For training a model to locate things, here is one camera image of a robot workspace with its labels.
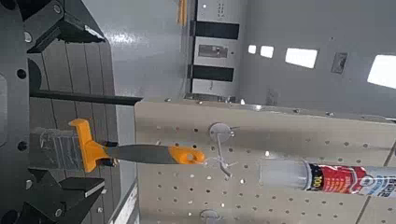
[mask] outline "black metal frame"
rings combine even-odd
[[[105,41],[80,0],[0,0],[0,223],[80,223],[105,186],[102,178],[67,178],[29,169],[29,96],[113,105],[141,98],[40,91],[29,81],[27,53],[55,38]]]

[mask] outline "pegboard hook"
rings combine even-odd
[[[218,154],[219,154],[219,166],[220,170],[226,174],[226,178],[230,179],[233,174],[231,174],[227,168],[230,166],[227,162],[225,162],[224,157],[222,155],[222,149],[221,149],[221,143],[226,142],[230,137],[235,136],[235,132],[233,131],[233,128],[230,128],[225,123],[214,123],[212,126],[209,128],[209,134],[210,137],[214,142],[218,144]]]

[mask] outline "black rod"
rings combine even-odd
[[[143,100],[140,97],[129,96],[106,96],[85,93],[73,93],[65,91],[31,91],[30,97],[45,98],[53,100],[66,100],[97,103],[105,105],[135,105],[137,102]]]

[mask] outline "red label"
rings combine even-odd
[[[360,180],[366,176],[362,167],[320,165],[323,173],[323,191],[357,193],[361,190]]]

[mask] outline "plastic packaging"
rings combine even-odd
[[[279,160],[264,160],[260,167],[260,184],[264,186],[396,197],[394,167],[331,166]]]
[[[31,168],[84,169],[78,135],[75,132],[36,128],[31,132],[30,138]]]

